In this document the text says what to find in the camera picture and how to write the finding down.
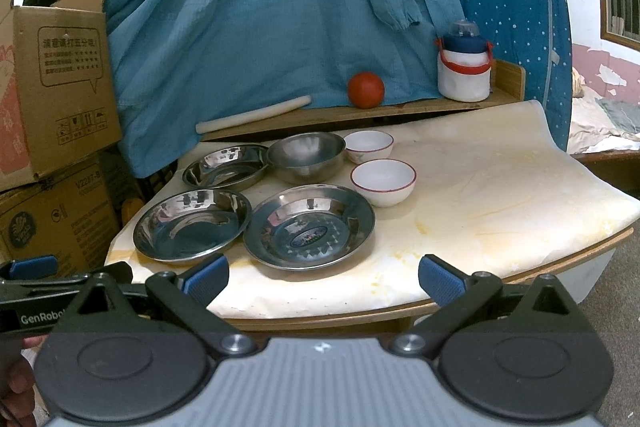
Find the person's left hand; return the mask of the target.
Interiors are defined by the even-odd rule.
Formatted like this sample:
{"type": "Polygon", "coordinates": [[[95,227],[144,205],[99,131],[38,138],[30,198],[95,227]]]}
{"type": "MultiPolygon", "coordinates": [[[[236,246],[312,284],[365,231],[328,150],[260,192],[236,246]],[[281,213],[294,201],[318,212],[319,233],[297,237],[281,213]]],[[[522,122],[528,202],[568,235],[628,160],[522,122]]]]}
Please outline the person's left hand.
{"type": "Polygon", "coordinates": [[[30,362],[22,355],[37,348],[46,335],[1,340],[1,424],[35,426],[35,376],[30,362]]]}

